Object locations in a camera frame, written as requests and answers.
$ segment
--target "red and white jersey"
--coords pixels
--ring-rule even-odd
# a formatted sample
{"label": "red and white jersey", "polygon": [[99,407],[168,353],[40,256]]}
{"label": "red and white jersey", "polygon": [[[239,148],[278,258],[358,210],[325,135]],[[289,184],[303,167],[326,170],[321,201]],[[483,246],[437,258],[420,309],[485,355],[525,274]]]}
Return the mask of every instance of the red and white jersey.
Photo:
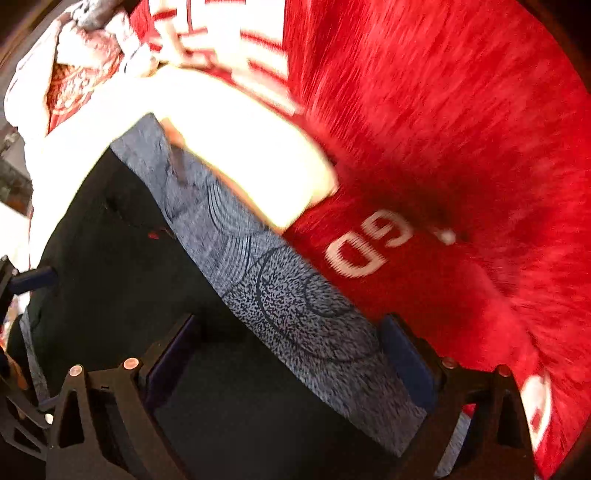
{"label": "red and white jersey", "polygon": [[287,87],[285,0],[150,0],[155,30],[146,40],[166,60],[158,32],[172,25],[187,53],[202,54],[226,81],[287,116],[300,110]]}

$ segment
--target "red fabric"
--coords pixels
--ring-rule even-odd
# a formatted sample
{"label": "red fabric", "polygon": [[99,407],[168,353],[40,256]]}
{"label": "red fabric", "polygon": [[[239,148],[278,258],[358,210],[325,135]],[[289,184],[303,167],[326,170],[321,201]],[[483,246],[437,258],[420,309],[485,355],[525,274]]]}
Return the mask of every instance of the red fabric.
{"label": "red fabric", "polygon": [[[591,411],[591,105],[572,65],[516,0],[288,0],[283,48],[298,123],[341,182],[285,237],[371,320],[397,312],[440,355],[508,364],[519,385],[547,371],[548,478]],[[412,238],[368,235],[379,210]],[[374,273],[327,260],[348,232],[383,260]]]}
{"label": "red fabric", "polygon": [[154,43],[149,43],[148,45],[150,47],[150,51],[161,52],[162,50],[162,45],[156,45]]}
{"label": "red fabric", "polygon": [[187,0],[187,32],[193,33],[195,28],[193,27],[193,10],[191,0]]}
{"label": "red fabric", "polygon": [[152,28],[154,26],[154,21],[152,20],[152,15],[150,14],[150,5],[148,0],[141,0],[138,3],[138,5],[134,8],[134,11],[131,12],[131,15],[129,16],[129,22],[134,28],[139,41],[144,42],[146,35],[148,34],[148,30],[150,29],[150,25]]}
{"label": "red fabric", "polygon": [[57,63],[54,65],[47,92],[50,114],[48,134],[88,103],[94,89],[119,70],[122,58],[123,55],[118,55],[100,70]]}
{"label": "red fabric", "polygon": [[152,20],[157,22],[159,20],[167,20],[169,18],[174,18],[176,16],[177,16],[177,9],[171,8],[168,10],[162,10],[160,12],[156,12],[154,15],[152,15]]}

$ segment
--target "metal bolt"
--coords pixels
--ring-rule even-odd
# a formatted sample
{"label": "metal bolt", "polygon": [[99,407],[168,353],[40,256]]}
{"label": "metal bolt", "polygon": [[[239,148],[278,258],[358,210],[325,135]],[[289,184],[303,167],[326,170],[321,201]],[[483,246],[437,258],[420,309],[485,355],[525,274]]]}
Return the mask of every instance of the metal bolt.
{"label": "metal bolt", "polygon": [[511,368],[506,365],[499,365],[496,367],[496,371],[499,372],[499,375],[502,377],[510,377],[511,376]]}
{"label": "metal bolt", "polygon": [[138,365],[139,360],[134,357],[128,358],[125,362],[123,362],[123,368],[125,368],[126,370],[133,370]]}
{"label": "metal bolt", "polygon": [[448,356],[445,356],[441,359],[441,364],[448,370],[453,370],[457,367],[457,362],[453,358],[450,358]]}
{"label": "metal bolt", "polygon": [[77,377],[81,373],[82,373],[82,366],[81,365],[74,365],[72,368],[70,368],[70,375],[72,377]]}

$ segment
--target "gray speckled fabric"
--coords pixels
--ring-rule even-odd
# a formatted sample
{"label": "gray speckled fabric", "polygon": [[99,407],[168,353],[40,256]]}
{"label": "gray speckled fabric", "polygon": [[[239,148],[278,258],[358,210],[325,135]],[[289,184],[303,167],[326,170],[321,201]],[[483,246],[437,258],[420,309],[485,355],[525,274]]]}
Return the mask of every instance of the gray speckled fabric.
{"label": "gray speckled fabric", "polygon": [[[425,412],[411,402],[361,313],[198,159],[170,147],[153,115],[111,149],[150,189],[236,317],[315,395],[401,454]],[[468,423],[462,416],[439,474],[453,464]]]}
{"label": "gray speckled fabric", "polygon": [[29,312],[25,309],[20,321],[22,340],[27,349],[27,360],[29,363],[29,370],[31,372],[31,380],[33,381],[33,389],[39,402],[43,402],[49,398],[49,389],[47,388],[47,380],[43,374],[43,370],[39,365],[39,360],[33,348],[33,337],[31,334],[31,321],[29,319]]}

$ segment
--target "white stripe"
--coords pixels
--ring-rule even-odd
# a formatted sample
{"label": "white stripe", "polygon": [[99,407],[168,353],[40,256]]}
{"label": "white stripe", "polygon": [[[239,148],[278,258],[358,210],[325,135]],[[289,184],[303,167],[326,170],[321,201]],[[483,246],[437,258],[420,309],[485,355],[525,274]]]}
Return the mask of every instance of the white stripe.
{"label": "white stripe", "polygon": [[[521,387],[521,400],[530,428],[531,446],[534,453],[540,447],[544,434],[550,425],[552,412],[552,382],[548,373],[542,379],[539,375],[532,375],[525,380]],[[534,430],[531,425],[537,411],[542,412],[542,418],[538,428]]]}
{"label": "white stripe", "polygon": [[277,76],[287,80],[287,53],[271,50],[252,40],[242,39],[240,42],[242,54],[249,60],[260,63]]}
{"label": "white stripe", "polygon": [[283,44],[285,0],[246,0],[246,6],[243,30],[257,32]]}
{"label": "white stripe", "polygon": [[191,20],[193,20],[193,28],[197,28],[196,25],[205,25],[205,0],[186,0],[191,2]]}
{"label": "white stripe", "polygon": [[240,25],[246,5],[236,3],[207,4],[203,21],[207,34],[215,45],[219,64],[227,69],[247,66],[240,50]]}
{"label": "white stripe", "polygon": [[207,33],[188,35],[187,37],[180,37],[183,47],[189,50],[204,50],[207,48],[214,48],[211,35]]}
{"label": "white stripe", "polygon": [[189,24],[187,23],[187,4],[186,2],[175,2],[178,6],[177,16],[173,18],[174,29],[177,33],[188,32]]}
{"label": "white stripe", "polygon": [[257,95],[263,101],[274,105],[280,110],[284,111],[287,115],[293,116],[301,111],[301,107],[297,103],[290,100],[287,96],[287,89],[282,89],[283,92],[271,89],[268,86],[263,85],[260,81],[257,81],[255,75],[245,74],[239,72],[232,72],[232,80],[240,87],[245,90]]}

